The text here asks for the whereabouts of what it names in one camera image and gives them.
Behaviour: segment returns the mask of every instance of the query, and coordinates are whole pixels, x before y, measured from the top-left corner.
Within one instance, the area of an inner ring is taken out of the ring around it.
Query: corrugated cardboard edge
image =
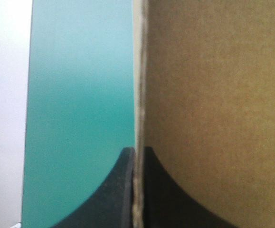
[[[133,173],[133,227],[143,228],[143,149],[145,77],[147,64],[148,0],[133,0],[135,159]]]

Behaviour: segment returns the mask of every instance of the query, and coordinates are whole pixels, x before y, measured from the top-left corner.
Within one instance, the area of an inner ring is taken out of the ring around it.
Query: white background
[[[21,221],[32,0],[0,0],[0,228]]]

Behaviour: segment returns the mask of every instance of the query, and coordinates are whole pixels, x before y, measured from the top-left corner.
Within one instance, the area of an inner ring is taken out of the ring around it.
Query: teal surface
[[[48,228],[134,146],[131,0],[34,0],[23,228]]]

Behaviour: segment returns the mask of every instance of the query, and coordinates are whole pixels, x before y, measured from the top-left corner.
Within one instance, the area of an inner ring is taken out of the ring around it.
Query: brown cardboard panel
[[[149,0],[145,142],[194,199],[275,228],[275,0]]]

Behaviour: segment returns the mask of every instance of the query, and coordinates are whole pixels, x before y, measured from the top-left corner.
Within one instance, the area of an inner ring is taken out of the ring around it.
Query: green board
[[[34,0],[23,228],[48,228],[134,146],[131,0]]]

